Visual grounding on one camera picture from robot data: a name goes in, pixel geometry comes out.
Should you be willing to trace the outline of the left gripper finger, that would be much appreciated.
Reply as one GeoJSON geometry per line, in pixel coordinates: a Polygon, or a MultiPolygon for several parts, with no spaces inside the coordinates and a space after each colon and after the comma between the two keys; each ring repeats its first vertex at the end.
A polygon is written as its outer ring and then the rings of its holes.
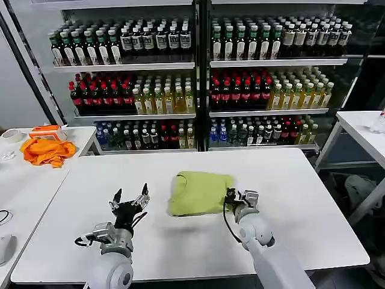
{"type": "Polygon", "coordinates": [[[141,194],[133,201],[133,205],[140,208],[145,208],[150,201],[149,190],[147,183],[144,184],[141,194]]]}
{"type": "Polygon", "coordinates": [[[114,195],[113,199],[109,201],[109,205],[112,210],[116,210],[119,208],[120,200],[122,196],[122,189],[120,188],[117,193],[114,195]]]}

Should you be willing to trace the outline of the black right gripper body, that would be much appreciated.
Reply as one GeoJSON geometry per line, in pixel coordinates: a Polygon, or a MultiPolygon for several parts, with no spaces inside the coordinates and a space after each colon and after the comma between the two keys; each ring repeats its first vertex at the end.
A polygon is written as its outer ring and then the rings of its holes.
{"type": "Polygon", "coordinates": [[[235,213],[237,209],[250,208],[250,204],[246,199],[246,194],[238,192],[236,198],[224,198],[224,206],[235,213]]]}

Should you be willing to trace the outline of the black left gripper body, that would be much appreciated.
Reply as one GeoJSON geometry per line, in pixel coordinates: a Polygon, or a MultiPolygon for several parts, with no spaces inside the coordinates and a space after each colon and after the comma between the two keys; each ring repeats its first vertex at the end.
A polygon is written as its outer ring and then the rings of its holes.
{"type": "Polygon", "coordinates": [[[142,212],[142,207],[140,205],[132,205],[132,201],[118,204],[117,208],[112,209],[116,219],[114,227],[133,232],[134,217],[142,212]]]}

